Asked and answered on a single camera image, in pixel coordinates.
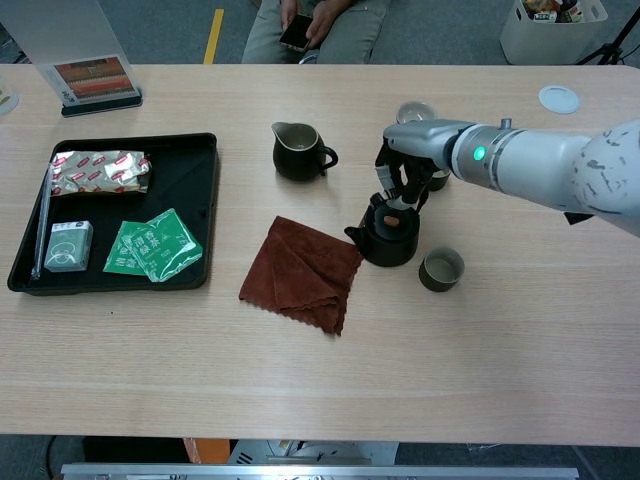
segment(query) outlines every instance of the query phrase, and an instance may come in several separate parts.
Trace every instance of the snack package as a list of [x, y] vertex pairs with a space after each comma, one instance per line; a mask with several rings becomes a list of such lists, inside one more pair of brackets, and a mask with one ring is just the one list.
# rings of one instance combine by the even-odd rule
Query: snack package
[[102, 269], [103, 272], [123, 275], [146, 275], [123, 240], [125, 236], [131, 237], [144, 227], [146, 227], [144, 223], [122, 222], [118, 235], [116, 235], [116, 241], [113, 243], [107, 257], [107, 263]]
[[173, 208], [138, 226], [122, 240], [152, 282], [164, 282], [202, 257], [202, 247]]
[[534, 19], [538, 13], [550, 14], [560, 10], [560, 5], [556, 0], [522, 0], [522, 5], [531, 19]]
[[92, 237], [93, 227], [87, 221], [54, 223], [44, 268], [52, 273], [85, 271]]
[[581, 22], [584, 22], [582, 2], [580, 2], [580, 0], [564, 0], [560, 13], [558, 14], [558, 23]]
[[93, 192], [142, 192], [149, 186], [151, 164], [143, 152], [61, 152], [51, 161], [51, 195]]

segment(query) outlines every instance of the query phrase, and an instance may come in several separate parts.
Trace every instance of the wooden table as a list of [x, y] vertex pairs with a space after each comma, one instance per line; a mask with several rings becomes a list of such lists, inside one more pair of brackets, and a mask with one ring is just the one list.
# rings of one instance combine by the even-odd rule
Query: wooden table
[[[624, 67], [147, 66], [142, 108], [64, 119], [30, 66], [0, 117], [7, 275], [49, 153], [68, 138], [215, 132], [221, 179], [210, 281], [187, 292], [35, 298], [0, 293], [0, 431], [19, 433], [640, 445], [640, 240], [453, 180], [422, 213], [415, 258], [363, 264], [341, 338], [241, 303], [276, 215], [346, 239], [379, 189], [396, 108], [595, 134], [640, 112]], [[583, 106], [545, 111], [565, 84]], [[276, 120], [308, 122], [340, 154], [311, 185], [271, 163]], [[467, 262], [447, 294], [420, 258]]]

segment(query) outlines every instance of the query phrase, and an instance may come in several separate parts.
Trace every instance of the white lid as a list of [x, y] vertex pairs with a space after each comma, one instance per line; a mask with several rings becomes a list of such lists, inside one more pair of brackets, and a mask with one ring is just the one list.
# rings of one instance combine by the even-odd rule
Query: white lid
[[577, 112], [581, 105], [578, 94], [562, 85], [544, 87], [538, 93], [538, 99], [547, 110], [563, 115]]

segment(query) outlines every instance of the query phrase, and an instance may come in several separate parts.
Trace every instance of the gray floor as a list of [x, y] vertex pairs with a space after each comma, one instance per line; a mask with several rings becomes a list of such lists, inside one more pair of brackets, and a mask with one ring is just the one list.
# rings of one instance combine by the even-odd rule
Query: gray floor
[[[132, 63], [202, 63], [216, 8], [224, 9], [216, 63], [238, 63], [256, 12], [249, 0], [190, 0], [188, 8], [170, 0], [100, 2]], [[594, 48], [613, 41], [638, 6], [635, 0], [602, 2], [609, 20]], [[513, 0], [393, 0], [372, 61], [504, 65], [498, 37], [511, 5]], [[624, 47], [630, 51], [639, 43], [640, 26]], [[640, 50], [626, 63], [640, 67]]]
[[[256, 9], [249, 0], [100, 0], [132, 63], [202, 63], [216, 8], [224, 20], [216, 63], [240, 61]], [[612, 41], [638, 2], [602, 0], [609, 21], [593, 47]], [[380, 64], [505, 64], [498, 43], [512, 0], [393, 0], [372, 61]], [[640, 43], [640, 26], [626, 43]], [[640, 67], [640, 51], [626, 59]], [[0, 478], [44, 480], [48, 437], [0, 436]], [[465, 445], [403, 444], [397, 462], [414, 465], [552, 465], [580, 469], [587, 480], [640, 479], [640, 450], [571, 447], [501, 446], [472, 449]], [[52, 465], [83, 460], [80, 437], [60, 437]]]

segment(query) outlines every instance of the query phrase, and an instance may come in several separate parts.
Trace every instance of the small white dish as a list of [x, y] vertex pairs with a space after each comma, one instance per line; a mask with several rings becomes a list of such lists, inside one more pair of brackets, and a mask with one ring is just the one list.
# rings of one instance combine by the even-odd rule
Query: small white dish
[[433, 120], [438, 114], [431, 105], [423, 102], [407, 102], [403, 104], [396, 114], [398, 123], [407, 123], [414, 120]]
[[578, 94], [563, 85], [544, 87], [538, 93], [538, 100], [547, 110], [561, 115], [575, 113], [581, 105]]

